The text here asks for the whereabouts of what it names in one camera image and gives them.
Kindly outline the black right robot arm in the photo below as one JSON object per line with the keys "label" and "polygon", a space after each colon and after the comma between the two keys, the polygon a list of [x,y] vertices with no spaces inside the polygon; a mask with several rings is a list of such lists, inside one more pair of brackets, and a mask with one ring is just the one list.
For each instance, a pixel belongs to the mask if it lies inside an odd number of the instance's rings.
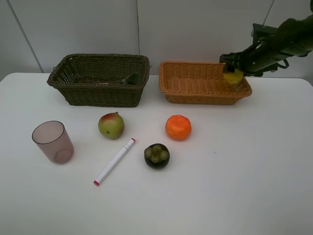
{"label": "black right robot arm", "polygon": [[226,71],[261,77],[267,71],[288,68],[290,57],[306,57],[313,50],[313,17],[289,18],[278,28],[254,23],[252,37],[252,45],[245,50],[220,56]]}

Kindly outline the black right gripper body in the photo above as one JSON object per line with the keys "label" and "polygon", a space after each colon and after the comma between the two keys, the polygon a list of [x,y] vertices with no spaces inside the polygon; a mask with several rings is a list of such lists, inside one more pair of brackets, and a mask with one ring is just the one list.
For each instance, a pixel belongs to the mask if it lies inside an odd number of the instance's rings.
{"label": "black right gripper body", "polygon": [[275,27],[254,23],[251,33],[252,45],[241,52],[222,54],[219,62],[234,61],[237,70],[249,72],[256,77],[263,76],[267,71],[275,72],[279,68],[288,68],[288,56],[275,51],[268,43],[268,39],[274,36],[276,31]]}

